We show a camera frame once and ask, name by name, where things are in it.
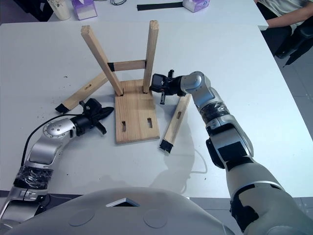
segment black rubber foot cap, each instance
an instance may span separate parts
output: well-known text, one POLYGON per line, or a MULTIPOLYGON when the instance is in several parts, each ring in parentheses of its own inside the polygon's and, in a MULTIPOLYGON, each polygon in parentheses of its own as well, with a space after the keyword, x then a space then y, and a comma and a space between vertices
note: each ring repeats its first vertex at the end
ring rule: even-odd
POLYGON ((55 110, 61 114, 65 114, 69 111, 69 109, 65 107, 63 104, 60 104, 58 107, 55 108, 55 110))
POLYGON ((168 153, 171 153, 172 147, 173 145, 166 140, 162 140, 162 143, 160 144, 160 148, 168 153))

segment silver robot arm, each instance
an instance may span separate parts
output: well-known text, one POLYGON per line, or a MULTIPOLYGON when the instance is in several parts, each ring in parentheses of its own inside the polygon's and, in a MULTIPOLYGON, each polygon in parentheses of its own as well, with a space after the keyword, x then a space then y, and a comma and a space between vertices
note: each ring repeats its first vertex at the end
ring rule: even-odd
POLYGON ((102 108, 95 99, 82 103, 84 112, 71 119, 49 122, 20 167, 13 186, 0 211, 0 234, 41 213, 48 195, 48 183, 56 169, 64 147, 75 137, 96 126, 102 134, 105 128, 98 122, 108 116, 112 107, 102 108))
POLYGON ((168 77, 155 74, 151 90, 164 95, 192 95, 210 137, 206 145, 211 159, 226 170, 230 211, 242 232, 313 234, 313 221, 297 207, 269 170, 253 159, 250 139, 211 87, 210 80, 199 71, 176 78, 173 72, 168 77))

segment white table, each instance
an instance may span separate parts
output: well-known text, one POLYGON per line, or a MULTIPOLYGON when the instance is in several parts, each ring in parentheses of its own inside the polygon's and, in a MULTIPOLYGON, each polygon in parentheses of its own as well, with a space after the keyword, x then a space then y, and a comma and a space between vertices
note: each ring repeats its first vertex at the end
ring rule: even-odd
MULTIPOLYGON (((96 21, 118 21, 118 22, 146 22, 158 20, 159 22, 177 23, 224 23, 224 24, 250 24, 259 26, 265 30, 268 24, 253 0, 211 0, 209 6, 197 13, 187 9, 169 8, 147 11, 137 11, 137 4, 177 2, 179 0, 127 0, 123 5, 114 6, 107 1, 95 1, 98 17, 84 20, 86 22, 96 21)), ((77 21, 73 6, 67 0, 71 18, 64 21, 77 21)), ((49 21, 60 21, 53 14, 49 21)))
MULTIPOLYGON (((2 190, 11 188, 30 132, 54 117, 56 106, 101 71, 80 36, 82 23, 0 27, 2 190)), ((145 58, 148 24, 102 22, 91 26, 114 62, 145 58)), ((308 187, 313 178, 313 143, 257 26, 160 22, 153 73, 167 74, 170 69, 175 75, 204 72, 250 137, 255 159, 292 196, 313 196, 313 187, 308 187)), ((117 76, 120 80, 141 79, 143 70, 120 71, 117 76)), ((91 97, 103 106, 114 106, 109 83, 91 97)), ((162 106, 160 95, 154 98, 162 137, 178 99, 169 96, 162 106)), ((72 113, 81 111, 76 107, 72 113)), ((105 136, 94 129, 65 149, 50 182, 51 193, 142 186, 190 197, 229 197, 225 172, 211 162, 205 146, 208 135, 192 102, 169 156, 158 148, 161 139, 115 144, 114 114, 102 123, 108 131, 105 136)))

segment person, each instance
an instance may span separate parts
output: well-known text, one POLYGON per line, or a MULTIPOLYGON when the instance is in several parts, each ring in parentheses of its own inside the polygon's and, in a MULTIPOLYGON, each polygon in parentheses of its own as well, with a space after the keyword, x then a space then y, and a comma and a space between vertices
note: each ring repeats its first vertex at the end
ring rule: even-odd
POLYGON ((297 26, 313 16, 313 0, 254 0, 268 29, 262 35, 275 55, 284 40, 297 26))

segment wooden leg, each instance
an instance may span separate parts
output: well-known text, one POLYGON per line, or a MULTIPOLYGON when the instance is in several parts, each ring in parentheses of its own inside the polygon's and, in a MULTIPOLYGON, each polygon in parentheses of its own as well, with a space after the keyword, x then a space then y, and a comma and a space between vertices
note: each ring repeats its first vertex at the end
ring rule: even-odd
POLYGON ((174 145, 179 127, 181 125, 182 119, 185 115, 186 109, 188 107, 191 95, 187 94, 179 99, 178 105, 172 117, 172 120, 167 128, 165 136, 162 140, 160 148, 167 152, 171 152, 171 149, 174 145))
POLYGON ((111 71, 139 70, 146 68, 146 60, 133 60, 108 63, 111 71))
POLYGON ((101 72, 98 76, 96 76, 90 82, 85 84, 81 89, 75 92, 71 97, 63 101, 62 104, 55 108, 55 110, 63 114, 68 112, 69 110, 72 110, 78 105, 79 101, 85 100, 107 81, 107 77, 103 72, 101 72))
POLYGON ((123 90, 120 82, 118 81, 114 72, 111 71, 108 65, 108 59, 100 46, 99 41, 94 35, 92 28, 89 25, 83 26, 81 30, 82 37, 87 43, 89 49, 93 53, 95 59, 98 61, 100 67, 102 68, 104 74, 107 76, 108 80, 112 84, 116 94, 118 96, 123 94, 123 90))
POLYGON ((155 52, 157 46, 157 35, 158 35, 158 22, 150 21, 148 44, 147 44, 147 54, 146 54, 146 69, 143 75, 143 92, 148 93, 151 83, 152 67, 155 59, 155 52))

